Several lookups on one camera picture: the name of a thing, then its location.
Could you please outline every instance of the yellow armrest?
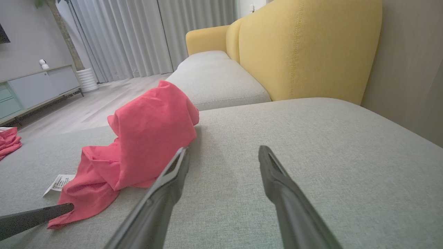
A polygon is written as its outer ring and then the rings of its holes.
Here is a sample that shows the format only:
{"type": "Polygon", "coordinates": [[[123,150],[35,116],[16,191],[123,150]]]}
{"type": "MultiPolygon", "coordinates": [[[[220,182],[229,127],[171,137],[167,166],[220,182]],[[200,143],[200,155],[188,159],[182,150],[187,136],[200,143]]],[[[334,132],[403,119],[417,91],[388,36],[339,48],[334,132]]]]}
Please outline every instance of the yellow armrest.
{"type": "Polygon", "coordinates": [[[229,25],[189,31],[186,34],[188,54],[221,50],[226,52],[226,30],[229,25]]]}

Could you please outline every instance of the cabinet drawer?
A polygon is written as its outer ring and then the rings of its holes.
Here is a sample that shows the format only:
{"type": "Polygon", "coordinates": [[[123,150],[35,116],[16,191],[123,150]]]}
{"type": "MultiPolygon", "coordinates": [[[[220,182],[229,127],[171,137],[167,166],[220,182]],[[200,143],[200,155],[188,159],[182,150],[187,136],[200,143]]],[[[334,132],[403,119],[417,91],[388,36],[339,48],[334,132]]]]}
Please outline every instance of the cabinet drawer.
{"type": "Polygon", "coordinates": [[[0,102],[0,118],[4,118],[20,110],[21,108],[14,98],[0,102]]]}
{"type": "Polygon", "coordinates": [[[4,100],[5,98],[12,97],[11,93],[9,92],[8,88],[5,84],[0,84],[0,101],[4,100]]]}

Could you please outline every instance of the tree trunk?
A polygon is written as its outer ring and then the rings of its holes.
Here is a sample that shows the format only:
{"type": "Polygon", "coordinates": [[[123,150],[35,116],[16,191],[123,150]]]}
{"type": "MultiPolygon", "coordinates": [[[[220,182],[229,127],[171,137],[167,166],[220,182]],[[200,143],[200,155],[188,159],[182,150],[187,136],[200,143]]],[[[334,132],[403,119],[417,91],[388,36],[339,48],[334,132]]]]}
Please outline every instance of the tree trunk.
{"type": "Polygon", "coordinates": [[[58,28],[60,29],[61,34],[63,35],[63,38],[65,39],[66,45],[68,46],[69,52],[71,53],[72,59],[74,60],[75,68],[77,69],[77,71],[84,70],[85,67],[83,66],[83,63],[80,60],[80,57],[78,56],[77,50],[74,47],[74,43],[72,43],[71,36],[69,35],[68,30],[66,29],[65,22],[63,21],[62,17],[60,16],[60,13],[58,12],[55,0],[45,0],[45,1],[52,12],[52,15],[54,16],[54,19],[58,25],[58,28]]]}

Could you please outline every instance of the sofa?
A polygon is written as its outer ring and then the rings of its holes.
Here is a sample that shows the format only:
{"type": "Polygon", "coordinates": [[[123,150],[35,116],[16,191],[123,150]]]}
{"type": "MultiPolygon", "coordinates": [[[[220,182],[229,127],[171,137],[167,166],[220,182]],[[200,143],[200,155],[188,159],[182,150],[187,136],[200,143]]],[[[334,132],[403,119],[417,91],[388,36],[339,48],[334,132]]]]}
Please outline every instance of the sofa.
{"type": "MultiPolygon", "coordinates": [[[[168,80],[201,110],[200,122],[164,248],[283,247],[260,145],[343,248],[443,247],[443,148],[359,106],[379,3],[274,0],[228,27],[187,35],[190,56],[168,80]],[[271,39],[271,22],[281,39],[271,39]]],[[[82,147],[115,137],[107,126],[24,138],[0,161],[0,215],[55,205],[59,193],[42,197],[54,178],[76,173],[82,147]]],[[[146,191],[125,188],[94,217],[60,230],[43,224],[0,248],[102,248],[146,191]]]]}
{"type": "MultiPolygon", "coordinates": [[[[358,105],[304,98],[200,112],[183,194],[164,248],[282,248],[264,193],[258,148],[269,146],[343,248],[443,247],[443,148],[358,105]]],[[[23,141],[0,161],[0,215],[75,174],[81,148],[108,145],[110,127],[23,141]]],[[[0,248],[102,248],[146,189],[125,188],[106,210],[60,230],[37,226],[0,248]]]]}
{"type": "Polygon", "coordinates": [[[167,79],[199,110],[306,97],[359,105],[381,0],[274,0],[231,25],[190,31],[167,79]]]}

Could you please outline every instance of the television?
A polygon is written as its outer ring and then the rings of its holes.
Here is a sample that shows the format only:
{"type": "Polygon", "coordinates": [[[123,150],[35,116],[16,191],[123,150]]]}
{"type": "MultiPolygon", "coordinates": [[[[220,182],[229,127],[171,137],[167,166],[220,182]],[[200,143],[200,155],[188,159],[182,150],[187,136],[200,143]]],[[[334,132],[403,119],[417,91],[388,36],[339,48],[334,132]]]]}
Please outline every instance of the television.
{"type": "Polygon", "coordinates": [[[0,43],[10,43],[8,36],[4,32],[1,24],[0,24],[0,43]]]}

